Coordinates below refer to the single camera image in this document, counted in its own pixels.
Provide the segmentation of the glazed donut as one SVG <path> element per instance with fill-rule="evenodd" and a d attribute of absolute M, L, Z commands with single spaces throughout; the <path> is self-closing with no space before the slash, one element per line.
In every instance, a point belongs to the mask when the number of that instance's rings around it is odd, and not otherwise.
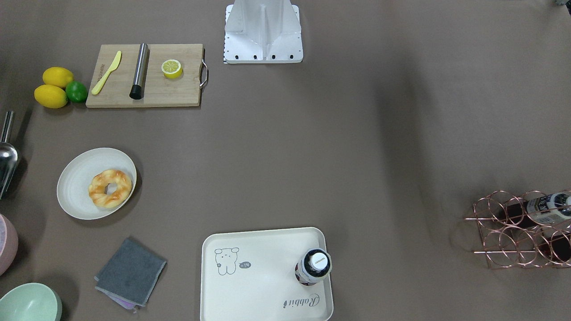
<path fill-rule="evenodd" d="M 108 194 L 106 188 L 110 184 L 115 184 L 116 190 Z M 132 181 L 126 173 L 120 170 L 105 170 L 92 179 L 88 187 L 88 195 L 94 205 L 110 209 L 126 200 L 131 189 Z"/>

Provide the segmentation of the cream round plate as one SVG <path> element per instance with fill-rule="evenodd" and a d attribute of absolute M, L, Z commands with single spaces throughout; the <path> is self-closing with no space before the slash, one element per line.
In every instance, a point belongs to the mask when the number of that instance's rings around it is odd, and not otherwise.
<path fill-rule="evenodd" d="M 106 217 L 120 209 L 133 194 L 116 207 L 106 209 L 94 205 L 88 195 L 88 185 L 97 174 L 104 170 L 123 171 L 132 182 L 137 183 L 137 169 L 132 159 L 114 148 L 95 148 L 74 158 L 63 170 L 58 180 L 57 197 L 59 205 L 70 216 L 83 220 Z"/>

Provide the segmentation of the cream rabbit tray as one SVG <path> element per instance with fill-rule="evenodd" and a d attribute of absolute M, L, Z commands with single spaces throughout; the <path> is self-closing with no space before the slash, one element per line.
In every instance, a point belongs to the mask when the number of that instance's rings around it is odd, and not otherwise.
<path fill-rule="evenodd" d="M 202 321 L 327 321 L 334 313 L 329 276 L 306 286 L 294 275 L 310 249 L 326 250 L 315 227 L 227 232 L 202 246 Z"/>

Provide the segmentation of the dark drink bottle white cap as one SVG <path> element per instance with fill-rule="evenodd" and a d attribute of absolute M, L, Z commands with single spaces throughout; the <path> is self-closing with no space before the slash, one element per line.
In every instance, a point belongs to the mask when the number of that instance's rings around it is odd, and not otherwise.
<path fill-rule="evenodd" d="M 304 286 L 322 282 L 332 270 L 330 255 L 322 248 L 309 249 L 294 267 L 294 275 Z"/>

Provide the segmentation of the half lemon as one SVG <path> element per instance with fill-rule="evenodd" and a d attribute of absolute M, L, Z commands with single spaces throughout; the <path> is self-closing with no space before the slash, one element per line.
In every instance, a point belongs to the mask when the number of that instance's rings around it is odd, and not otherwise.
<path fill-rule="evenodd" d="M 176 59 L 168 59 L 161 64 L 161 71 L 166 78 L 176 79 L 183 74 L 183 65 Z"/>

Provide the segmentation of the steel cylinder with black tip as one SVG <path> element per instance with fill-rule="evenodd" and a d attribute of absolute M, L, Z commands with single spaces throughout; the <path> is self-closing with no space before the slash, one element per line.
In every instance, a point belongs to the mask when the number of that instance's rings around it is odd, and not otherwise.
<path fill-rule="evenodd" d="M 142 43 L 137 55 L 134 80 L 130 91 L 131 99 L 140 100 L 144 97 L 145 78 L 148 69 L 149 53 L 149 45 L 147 43 Z"/>

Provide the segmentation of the bamboo cutting board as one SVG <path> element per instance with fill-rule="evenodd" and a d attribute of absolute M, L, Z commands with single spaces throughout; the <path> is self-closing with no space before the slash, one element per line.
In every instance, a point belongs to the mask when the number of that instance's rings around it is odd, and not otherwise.
<path fill-rule="evenodd" d="M 106 73 L 117 51 L 122 52 L 120 65 L 110 73 L 97 95 L 88 94 L 88 108 L 141 108 L 141 107 L 198 107 L 201 102 L 202 74 L 208 69 L 203 65 L 204 45 L 201 43 L 150 44 L 149 60 L 143 98 L 135 100 L 129 94 L 134 81 L 139 44 L 101 45 L 90 89 Z M 163 75 L 161 64 L 167 59 L 178 60 L 183 67 L 179 78 Z"/>

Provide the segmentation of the grey folded cloth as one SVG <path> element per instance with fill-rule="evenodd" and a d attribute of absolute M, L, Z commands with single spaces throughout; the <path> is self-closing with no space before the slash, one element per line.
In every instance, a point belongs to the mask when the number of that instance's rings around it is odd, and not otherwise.
<path fill-rule="evenodd" d="M 165 259 L 127 238 L 94 277 L 95 288 L 125 309 L 145 307 L 165 265 Z"/>

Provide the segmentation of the yellow plastic knife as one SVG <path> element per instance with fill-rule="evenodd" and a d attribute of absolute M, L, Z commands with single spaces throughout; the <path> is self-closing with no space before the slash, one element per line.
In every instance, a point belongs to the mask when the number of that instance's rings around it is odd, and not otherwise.
<path fill-rule="evenodd" d="M 98 80 L 96 85 L 94 85 L 94 88 L 91 90 L 92 95 L 98 95 L 98 93 L 101 92 L 101 90 L 104 87 L 106 81 L 108 80 L 108 77 L 110 76 L 110 74 L 113 71 L 116 71 L 116 69 L 118 69 L 120 62 L 121 62 L 121 59 L 122 59 L 122 51 L 117 51 L 116 56 L 114 57 L 112 63 L 110 64 L 108 69 L 105 71 L 105 73 L 102 75 L 100 80 Z"/>

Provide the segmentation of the upper whole lemon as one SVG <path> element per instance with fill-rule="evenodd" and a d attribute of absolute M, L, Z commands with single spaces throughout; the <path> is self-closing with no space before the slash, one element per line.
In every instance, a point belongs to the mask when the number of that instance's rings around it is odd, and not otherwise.
<path fill-rule="evenodd" d="M 45 85 L 57 86 L 65 89 L 69 83 L 74 81 L 74 75 L 66 68 L 53 66 L 46 69 L 41 76 Z"/>

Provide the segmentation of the lower whole lemon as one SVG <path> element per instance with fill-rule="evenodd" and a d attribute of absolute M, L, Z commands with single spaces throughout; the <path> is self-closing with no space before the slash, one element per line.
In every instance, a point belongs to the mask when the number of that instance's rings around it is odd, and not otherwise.
<path fill-rule="evenodd" d="M 55 85 L 40 85 L 34 90 L 34 98 L 46 108 L 61 108 L 68 102 L 63 89 Z"/>

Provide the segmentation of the bottle lying in rack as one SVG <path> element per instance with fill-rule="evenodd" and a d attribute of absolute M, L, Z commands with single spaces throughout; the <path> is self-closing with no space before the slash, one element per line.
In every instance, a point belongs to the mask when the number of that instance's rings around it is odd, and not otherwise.
<path fill-rule="evenodd" d="M 569 191 L 552 193 L 507 207 L 508 217 L 518 227 L 532 228 L 540 224 L 553 225 L 571 219 Z"/>

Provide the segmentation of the metal ice scoop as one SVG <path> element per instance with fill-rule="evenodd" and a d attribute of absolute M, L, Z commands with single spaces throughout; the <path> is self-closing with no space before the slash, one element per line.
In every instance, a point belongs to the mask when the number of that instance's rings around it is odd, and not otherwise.
<path fill-rule="evenodd" d="M 1 133 L 0 143 L 0 198 L 4 199 L 8 193 L 10 183 L 20 162 L 18 151 L 9 138 L 12 133 L 14 112 L 7 111 Z"/>

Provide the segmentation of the pink bowl with ice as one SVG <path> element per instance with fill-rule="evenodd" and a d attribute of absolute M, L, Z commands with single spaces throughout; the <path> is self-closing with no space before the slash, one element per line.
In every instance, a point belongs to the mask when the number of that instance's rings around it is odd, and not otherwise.
<path fill-rule="evenodd" d="M 0 275 L 12 264 L 18 250 L 18 235 L 12 222 L 0 215 Z"/>

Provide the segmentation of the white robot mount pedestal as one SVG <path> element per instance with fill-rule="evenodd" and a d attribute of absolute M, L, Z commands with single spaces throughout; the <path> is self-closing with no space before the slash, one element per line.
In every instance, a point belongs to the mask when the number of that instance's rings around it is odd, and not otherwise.
<path fill-rule="evenodd" d="M 299 9 L 289 0 L 235 0 L 225 13 L 224 63 L 302 62 Z"/>

